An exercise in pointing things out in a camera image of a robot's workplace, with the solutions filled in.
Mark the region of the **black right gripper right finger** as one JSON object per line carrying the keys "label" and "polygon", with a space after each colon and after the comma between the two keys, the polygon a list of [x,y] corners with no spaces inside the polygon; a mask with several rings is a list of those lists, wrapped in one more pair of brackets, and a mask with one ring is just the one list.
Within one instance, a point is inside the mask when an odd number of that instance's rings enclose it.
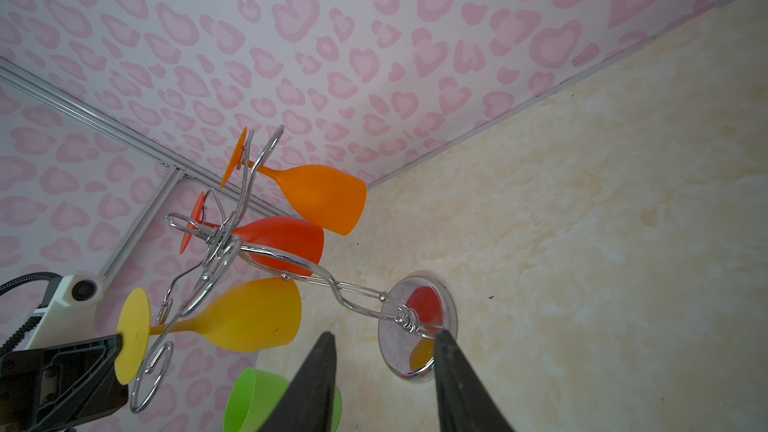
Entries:
{"label": "black right gripper right finger", "polygon": [[436,335],[434,377],[441,431],[514,431],[447,330]]}

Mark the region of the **green wine glass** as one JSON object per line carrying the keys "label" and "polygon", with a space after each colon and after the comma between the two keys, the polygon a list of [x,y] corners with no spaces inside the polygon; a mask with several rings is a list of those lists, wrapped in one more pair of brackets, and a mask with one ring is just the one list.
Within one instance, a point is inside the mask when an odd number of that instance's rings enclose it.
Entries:
{"label": "green wine glass", "polygon": [[[224,431],[259,431],[292,380],[254,368],[244,370],[231,390],[225,407],[222,429]],[[336,387],[332,431],[336,431],[339,427],[342,410],[342,397]]]}

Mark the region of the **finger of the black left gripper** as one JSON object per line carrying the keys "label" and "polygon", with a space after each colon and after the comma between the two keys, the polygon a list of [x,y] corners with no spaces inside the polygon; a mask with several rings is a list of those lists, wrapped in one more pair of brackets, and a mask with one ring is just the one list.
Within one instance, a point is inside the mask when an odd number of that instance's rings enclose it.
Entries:
{"label": "finger of the black left gripper", "polygon": [[70,431],[107,417],[128,401],[114,362],[119,334],[13,351],[1,359],[1,429]]}

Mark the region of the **red wine glass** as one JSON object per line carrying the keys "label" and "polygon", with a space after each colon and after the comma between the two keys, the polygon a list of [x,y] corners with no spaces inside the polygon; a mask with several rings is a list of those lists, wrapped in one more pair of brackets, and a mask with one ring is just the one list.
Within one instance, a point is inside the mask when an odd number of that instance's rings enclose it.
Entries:
{"label": "red wine glass", "polygon": [[[201,192],[192,210],[191,219],[203,223],[205,193]],[[218,227],[218,224],[204,222],[205,226]],[[244,243],[268,246],[304,258],[319,264],[324,250],[324,230],[304,219],[293,217],[269,217],[250,222],[234,229],[234,235]],[[255,262],[280,271],[311,277],[312,272],[284,261],[249,254]]]}

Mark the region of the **yellow wine glass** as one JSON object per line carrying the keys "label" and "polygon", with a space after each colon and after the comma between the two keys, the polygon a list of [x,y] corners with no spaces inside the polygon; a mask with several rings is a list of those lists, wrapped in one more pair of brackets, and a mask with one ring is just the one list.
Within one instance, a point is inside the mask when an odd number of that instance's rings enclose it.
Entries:
{"label": "yellow wine glass", "polygon": [[[172,326],[172,332],[194,332],[211,344],[237,353],[253,353],[291,343],[302,318],[302,302],[293,281],[281,278],[240,284],[213,300],[198,315]],[[114,367],[118,381],[127,385],[139,373],[149,337],[165,330],[151,324],[150,298],[134,289],[121,310],[116,332],[122,350]]]}

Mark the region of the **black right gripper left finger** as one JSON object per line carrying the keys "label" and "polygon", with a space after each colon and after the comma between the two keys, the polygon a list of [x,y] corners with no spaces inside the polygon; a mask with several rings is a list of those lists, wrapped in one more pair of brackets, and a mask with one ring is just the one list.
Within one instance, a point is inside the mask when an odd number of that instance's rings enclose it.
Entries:
{"label": "black right gripper left finger", "polygon": [[332,431],[336,370],[335,337],[323,332],[259,431]]}

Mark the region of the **chrome wire wine glass rack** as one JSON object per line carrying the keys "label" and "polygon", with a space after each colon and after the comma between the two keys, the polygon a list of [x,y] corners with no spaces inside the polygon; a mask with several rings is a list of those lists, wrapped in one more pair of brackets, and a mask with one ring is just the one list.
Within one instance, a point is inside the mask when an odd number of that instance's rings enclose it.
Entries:
{"label": "chrome wire wine glass rack", "polygon": [[138,289],[123,305],[118,325],[123,348],[115,372],[129,387],[134,413],[145,410],[155,396],[142,390],[143,382],[165,380],[175,332],[192,331],[238,353],[290,343],[301,320],[300,283],[326,287],[345,309],[375,319],[381,356],[404,380],[431,379],[436,336],[458,329],[447,288],[423,273],[379,291],[341,281],[323,268],[326,234],[346,235],[356,227],[367,200],[366,184],[325,165],[271,169],[266,162],[282,131],[276,130],[260,150],[252,149],[253,136],[250,129],[241,132],[227,166],[242,174],[234,210],[223,213],[219,223],[209,221],[206,204],[217,193],[208,190],[191,213],[166,218],[185,240],[206,244],[194,267],[198,278],[191,293],[180,302],[166,294],[152,312],[148,293]]}

